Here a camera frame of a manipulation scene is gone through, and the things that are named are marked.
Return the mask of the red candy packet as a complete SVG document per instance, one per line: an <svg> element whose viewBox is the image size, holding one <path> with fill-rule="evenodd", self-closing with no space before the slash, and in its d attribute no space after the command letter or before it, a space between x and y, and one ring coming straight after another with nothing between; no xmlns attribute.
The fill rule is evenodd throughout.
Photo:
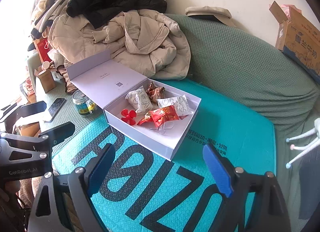
<svg viewBox="0 0 320 232"><path fill-rule="evenodd" d="M179 120L179 116L173 105L158 108L150 112L151 118L155 127L160 127L167 121Z"/></svg>
<svg viewBox="0 0 320 232"><path fill-rule="evenodd" d="M144 117L137 123L137 125L142 125L145 123L152 123L153 122L153 118L151 115L151 112L147 112Z"/></svg>

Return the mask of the white patterned snack packet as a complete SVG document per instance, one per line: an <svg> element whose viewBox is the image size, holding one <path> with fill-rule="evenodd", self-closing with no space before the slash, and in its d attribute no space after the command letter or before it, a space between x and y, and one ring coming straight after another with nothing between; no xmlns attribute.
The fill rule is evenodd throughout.
<svg viewBox="0 0 320 232"><path fill-rule="evenodd" d="M175 111L180 119L183 119L186 116L192 115L194 113L193 110L189 107L189 104L185 95L181 95L178 97L157 99L157 103L160 108L172 105L175 108Z"/></svg>
<svg viewBox="0 0 320 232"><path fill-rule="evenodd" d="M143 86L134 91L130 91L125 99L135 109L136 114L144 114L153 109L153 104L148 98Z"/></svg>

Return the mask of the brown foil candy wrapper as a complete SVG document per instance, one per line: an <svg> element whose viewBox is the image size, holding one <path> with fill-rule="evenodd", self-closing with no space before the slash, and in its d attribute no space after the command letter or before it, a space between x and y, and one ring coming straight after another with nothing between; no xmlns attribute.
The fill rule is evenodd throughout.
<svg viewBox="0 0 320 232"><path fill-rule="evenodd" d="M148 89L146 90L148 98L154 104L157 103L158 99L164 99L165 88L163 86L157 87L153 82L150 82Z"/></svg>

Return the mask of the small brown cardboard box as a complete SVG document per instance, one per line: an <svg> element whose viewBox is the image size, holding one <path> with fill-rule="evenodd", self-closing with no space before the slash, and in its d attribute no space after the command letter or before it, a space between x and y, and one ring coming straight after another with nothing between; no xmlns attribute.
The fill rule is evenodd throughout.
<svg viewBox="0 0 320 232"><path fill-rule="evenodd" d="M52 89L56 88L56 84L50 69L42 69L39 67L38 69L34 70L34 75L40 80L45 93L48 93Z"/></svg>

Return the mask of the black smartphone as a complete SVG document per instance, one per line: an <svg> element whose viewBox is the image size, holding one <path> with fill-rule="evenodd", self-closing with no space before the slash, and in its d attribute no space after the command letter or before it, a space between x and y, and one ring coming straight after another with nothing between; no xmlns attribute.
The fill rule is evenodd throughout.
<svg viewBox="0 0 320 232"><path fill-rule="evenodd" d="M52 105L48 108L47 122L51 122L54 119L54 117L59 112L60 108L63 107L65 102L66 102L65 98L55 99Z"/></svg>

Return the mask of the milk carton cardboard box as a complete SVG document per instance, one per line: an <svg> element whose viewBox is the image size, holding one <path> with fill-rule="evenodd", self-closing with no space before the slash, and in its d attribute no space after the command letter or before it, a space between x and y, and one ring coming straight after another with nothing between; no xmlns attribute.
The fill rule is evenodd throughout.
<svg viewBox="0 0 320 232"><path fill-rule="evenodd" d="M275 47L319 82L319 30L294 5L273 2L269 11L279 23Z"/></svg>

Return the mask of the red paper bag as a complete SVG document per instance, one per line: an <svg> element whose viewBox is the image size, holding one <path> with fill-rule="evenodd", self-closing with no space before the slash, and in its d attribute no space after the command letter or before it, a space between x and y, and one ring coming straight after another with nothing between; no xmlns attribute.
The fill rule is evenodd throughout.
<svg viewBox="0 0 320 232"><path fill-rule="evenodd" d="M47 38L35 39L33 41L35 48L39 54L41 62L48 61L51 62L48 52L51 50L51 46Z"/></svg>

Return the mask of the teal foam mailer bag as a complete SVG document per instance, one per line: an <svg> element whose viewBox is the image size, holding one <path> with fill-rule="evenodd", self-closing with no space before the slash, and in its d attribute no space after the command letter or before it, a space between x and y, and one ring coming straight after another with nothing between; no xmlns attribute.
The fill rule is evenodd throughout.
<svg viewBox="0 0 320 232"><path fill-rule="evenodd" d="M201 99L172 161L113 129L104 116L53 157L63 175L86 165L106 144L114 145L115 161L91 198L110 231L208 231L223 198L202 157L207 143L247 172L276 170L274 125L267 118L190 80L169 85Z"/></svg>

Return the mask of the red plastic propeller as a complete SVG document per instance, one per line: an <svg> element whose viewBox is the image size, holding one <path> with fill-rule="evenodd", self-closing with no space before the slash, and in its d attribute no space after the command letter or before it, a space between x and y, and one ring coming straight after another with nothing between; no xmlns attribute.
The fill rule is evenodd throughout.
<svg viewBox="0 0 320 232"><path fill-rule="evenodd" d="M137 114L135 110L128 110L127 108L125 108L121 111L121 120L131 126L136 124L136 121L135 121L136 116Z"/></svg>

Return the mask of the dark grey cloth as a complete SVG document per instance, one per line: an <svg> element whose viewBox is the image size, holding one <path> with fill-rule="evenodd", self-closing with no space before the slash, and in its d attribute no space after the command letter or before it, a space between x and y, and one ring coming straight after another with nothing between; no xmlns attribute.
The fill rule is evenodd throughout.
<svg viewBox="0 0 320 232"><path fill-rule="evenodd" d="M309 219L319 204L319 147L303 157L299 170L300 209L299 219Z"/></svg>

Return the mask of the white patterned snack packet left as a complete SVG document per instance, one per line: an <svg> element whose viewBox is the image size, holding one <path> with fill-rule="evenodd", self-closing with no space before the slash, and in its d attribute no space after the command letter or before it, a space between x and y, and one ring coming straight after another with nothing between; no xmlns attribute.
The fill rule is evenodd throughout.
<svg viewBox="0 0 320 232"><path fill-rule="evenodd" d="M144 114L153 109L153 104L148 98L143 86L134 91L130 91L125 99L135 109L136 114Z"/></svg>

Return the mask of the glass jar blue label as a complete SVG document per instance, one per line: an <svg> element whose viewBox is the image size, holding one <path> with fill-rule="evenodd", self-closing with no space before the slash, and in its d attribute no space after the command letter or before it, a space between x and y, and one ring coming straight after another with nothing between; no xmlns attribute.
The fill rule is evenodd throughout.
<svg viewBox="0 0 320 232"><path fill-rule="evenodd" d="M80 90L73 93L72 100L77 112L81 116L87 116L97 110L97 105Z"/></svg>

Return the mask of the beige puffer jacket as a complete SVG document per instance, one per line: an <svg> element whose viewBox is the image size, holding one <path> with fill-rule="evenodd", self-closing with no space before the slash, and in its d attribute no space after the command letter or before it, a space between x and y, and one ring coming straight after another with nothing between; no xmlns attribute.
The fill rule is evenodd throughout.
<svg viewBox="0 0 320 232"><path fill-rule="evenodd" d="M121 12L97 29L82 15L62 14L48 41L71 64L109 50L111 59L152 79L184 79L191 61L178 23L149 9Z"/></svg>

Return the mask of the white patterned snack packet right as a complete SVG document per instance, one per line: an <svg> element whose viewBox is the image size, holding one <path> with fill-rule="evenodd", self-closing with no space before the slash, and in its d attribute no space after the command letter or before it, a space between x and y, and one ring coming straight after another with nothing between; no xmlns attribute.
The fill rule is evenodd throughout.
<svg viewBox="0 0 320 232"><path fill-rule="evenodd" d="M175 111L180 119L183 119L186 116L192 115L194 113L193 110L189 107L189 104L185 95L181 95L178 97L157 99L157 103L160 108L172 105L175 108Z"/></svg>

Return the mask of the white open gift box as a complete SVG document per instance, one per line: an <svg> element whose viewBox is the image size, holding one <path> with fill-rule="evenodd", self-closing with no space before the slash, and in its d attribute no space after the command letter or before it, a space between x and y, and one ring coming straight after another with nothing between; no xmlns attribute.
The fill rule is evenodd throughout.
<svg viewBox="0 0 320 232"><path fill-rule="evenodd" d="M108 50L69 66L67 73L112 127L167 160L178 151L201 102L115 62Z"/></svg>

